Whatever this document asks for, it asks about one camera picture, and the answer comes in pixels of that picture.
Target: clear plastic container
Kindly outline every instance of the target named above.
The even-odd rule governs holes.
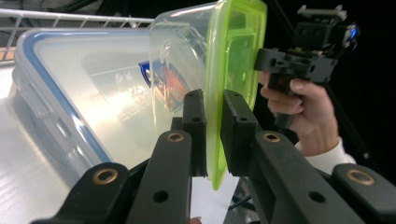
[[[13,80],[47,150],[83,175],[151,156],[148,29],[32,29],[18,40]]]
[[[241,93],[251,108],[258,86],[254,61],[262,48],[266,5],[226,0],[173,10],[150,27],[150,75],[157,134],[181,117],[183,97],[204,91],[208,178],[218,189],[227,164],[221,145],[223,90]]]

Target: wire rack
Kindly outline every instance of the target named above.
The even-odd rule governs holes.
[[[75,15],[0,8],[0,62],[13,61],[18,37],[36,28],[149,28],[153,19]]]

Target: black background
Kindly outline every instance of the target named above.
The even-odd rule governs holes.
[[[134,2],[129,13],[133,17],[155,18],[162,12],[196,6],[212,1],[158,1]],[[396,20],[390,2],[385,0],[362,2],[357,0],[278,0],[294,26],[302,18],[296,14],[302,5],[309,8],[343,6],[347,20],[361,28],[357,48],[339,60],[333,70],[330,90],[339,120],[340,134],[346,151],[359,164],[377,170],[393,184],[396,183],[395,165],[395,76],[396,76]],[[276,11],[268,4],[268,22],[265,48],[293,47]],[[273,117],[266,102],[258,96],[254,113],[264,130],[275,130]],[[362,153],[368,151],[369,159]]]

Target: lime green plastic lid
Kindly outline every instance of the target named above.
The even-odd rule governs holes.
[[[218,1],[207,32],[205,114],[208,178],[219,189],[227,172],[220,140],[224,90],[244,96],[253,109],[258,87],[254,70],[257,52],[263,46],[267,6],[262,0]]]

